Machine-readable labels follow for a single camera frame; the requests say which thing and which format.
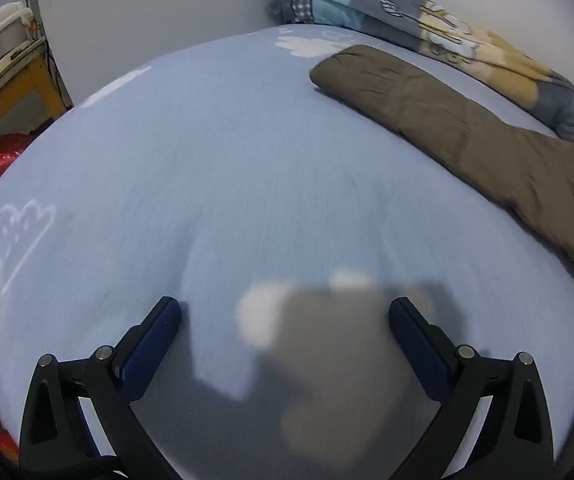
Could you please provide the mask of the colourful patchwork quilt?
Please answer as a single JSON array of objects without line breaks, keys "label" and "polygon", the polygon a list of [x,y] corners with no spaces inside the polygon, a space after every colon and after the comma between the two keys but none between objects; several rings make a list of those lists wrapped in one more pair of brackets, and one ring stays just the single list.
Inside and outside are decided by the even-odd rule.
[{"label": "colourful patchwork quilt", "polygon": [[432,0],[273,0],[267,14],[355,30],[451,65],[574,143],[574,84]]}]

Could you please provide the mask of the olive brown puffer jacket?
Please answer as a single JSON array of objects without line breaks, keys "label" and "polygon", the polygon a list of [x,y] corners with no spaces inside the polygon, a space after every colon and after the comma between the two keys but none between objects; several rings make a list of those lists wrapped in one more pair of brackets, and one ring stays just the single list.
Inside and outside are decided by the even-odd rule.
[{"label": "olive brown puffer jacket", "polygon": [[310,78],[513,211],[574,263],[574,144],[505,124],[424,70],[368,46],[332,55]]}]

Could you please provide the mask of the light blue cloud bedsheet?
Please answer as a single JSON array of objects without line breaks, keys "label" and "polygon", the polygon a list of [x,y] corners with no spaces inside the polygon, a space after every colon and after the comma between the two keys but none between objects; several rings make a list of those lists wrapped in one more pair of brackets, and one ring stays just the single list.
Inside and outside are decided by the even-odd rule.
[{"label": "light blue cloud bedsheet", "polygon": [[411,299],[458,344],[536,360],[574,421],[574,274],[406,140],[311,84],[356,32],[275,27],[149,61],[0,178],[0,419],[40,356],[186,318],[138,419],[187,479],[383,479],[436,412],[388,330]]}]

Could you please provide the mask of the yellow wooden side table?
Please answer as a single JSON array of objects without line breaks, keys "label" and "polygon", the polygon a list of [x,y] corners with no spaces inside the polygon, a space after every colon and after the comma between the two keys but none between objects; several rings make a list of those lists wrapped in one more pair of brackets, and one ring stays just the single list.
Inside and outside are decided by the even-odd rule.
[{"label": "yellow wooden side table", "polygon": [[36,91],[50,118],[66,113],[66,101],[48,68],[45,38],[25,41],[0,59],[0,120],[20,101]]}]

